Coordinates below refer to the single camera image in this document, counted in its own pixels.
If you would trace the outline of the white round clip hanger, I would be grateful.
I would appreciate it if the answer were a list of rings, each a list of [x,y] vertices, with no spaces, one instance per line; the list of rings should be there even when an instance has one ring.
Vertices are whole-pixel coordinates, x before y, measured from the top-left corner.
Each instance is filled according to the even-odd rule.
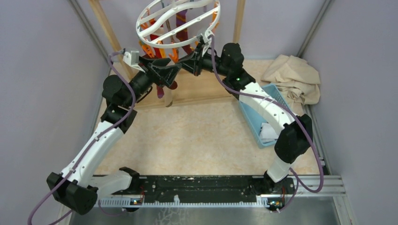
[[[196,42],[206,52],[221,17],[218,0],[154,0],[136,20],[141,42],[158,49],[175,49]]]

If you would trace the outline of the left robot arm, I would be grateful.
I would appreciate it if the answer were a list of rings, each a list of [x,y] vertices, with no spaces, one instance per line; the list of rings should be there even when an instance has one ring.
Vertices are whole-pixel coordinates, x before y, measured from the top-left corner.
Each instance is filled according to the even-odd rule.
[[[170,65],[170,59],[140,58],[141,70],[130,82],[110,75],[103,82],[102,95],[107,108],[93,135],[72,162],[59,174],[51,173],[47,184],[56,201],[74,212],[88,213],[100,199],[125,190],[135,194],[140,190],[139,173],[122,167],[111,175],[95,177],[99,164],[132,125],[137,100],[149,93],[153,84],[171,87],[181,64]]]

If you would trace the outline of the wooden hanger stand frame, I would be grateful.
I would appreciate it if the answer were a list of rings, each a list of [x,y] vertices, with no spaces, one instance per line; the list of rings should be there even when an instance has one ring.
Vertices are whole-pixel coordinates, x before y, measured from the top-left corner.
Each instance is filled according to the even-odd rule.
[[[99,0],[88,1],[102,30],[105,33],[113,51],[121,50],[122,47],[114,33],[114,30],[101,6]],[[172,106],[183,106],[200,103],[229,102],[234,98],[218,83],[215,75],[203,72],[200,76],[190,75],[181,70],[177,75],[178,88],[172,91]],[[158,99],[154,89],[143,101],[138,103],[138,109],[163,108],[164,98]]]

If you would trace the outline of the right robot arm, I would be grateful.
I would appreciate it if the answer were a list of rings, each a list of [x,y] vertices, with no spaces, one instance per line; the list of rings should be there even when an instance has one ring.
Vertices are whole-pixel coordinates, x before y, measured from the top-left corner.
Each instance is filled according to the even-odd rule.
[[[203,44],[198,44],[190,54],[178,61],[194,75],[202,70],[223,75],[222,86],[240,102],[251,107],[275,130],[278,139],[274,146],[276,158],[266,171],[264,187],[277,193],[283,186],[295,160],[312,144],[312,120],[307,115],[297,116],[287,106],[276,101],[243,68],[244,56],[239,44],[227,43],[221,56],[207,53]]]

